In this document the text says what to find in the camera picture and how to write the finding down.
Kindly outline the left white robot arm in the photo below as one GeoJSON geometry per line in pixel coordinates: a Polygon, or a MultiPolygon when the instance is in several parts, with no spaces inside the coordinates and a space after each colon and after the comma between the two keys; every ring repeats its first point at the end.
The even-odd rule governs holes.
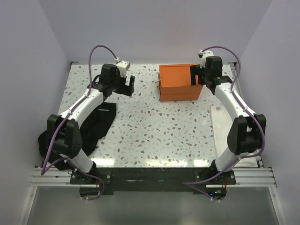
{"type": "Polygon", "coordinates": [[[135,77],[131,76],[126,85],[129,68],[130,63],[124,60],[116,64],[104,64],[101,73],[90,79],[84,94],[70,108],[60,115],[49,116],[46,127],[46,163],[54,152],[82,171],[80,177],[85,183],[92,184],[96,181],[97,172],[93,170],[95,164],[82,149],[80,128],[112,93],[126,96],[133,94],[135,77]]]}

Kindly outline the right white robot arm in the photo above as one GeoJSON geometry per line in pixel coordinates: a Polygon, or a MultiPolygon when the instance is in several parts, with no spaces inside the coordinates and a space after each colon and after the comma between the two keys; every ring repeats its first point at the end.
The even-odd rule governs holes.
{"type": "Polygon", "coordinates": [[[221,101],[232,120],[227,136],[227,148],[211,165],[209,179],[220,184],[225,172],[244,158],[258,155],[265,147],[266,117],[256,114],[234,89],[234,82],[223,75],[223,62],[211,51],[200,55],[200,64],[190,66],[191,84],[205,85],[221,101]]]}

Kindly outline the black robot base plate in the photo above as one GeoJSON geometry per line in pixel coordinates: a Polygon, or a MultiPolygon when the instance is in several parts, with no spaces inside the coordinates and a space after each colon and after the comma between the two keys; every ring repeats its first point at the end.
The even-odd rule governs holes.
{"type": "Polygon", "coordinates": [[[201,167],[166,168],[97,168],[93,177],[72,172],[70,184],[80,185],[80,195],[106,195],[115,192],[206,192],[212,197],[224,197],[226,185],[235,185],[233,171],[224,172],[215,179],[215,172],[201,167]]]}

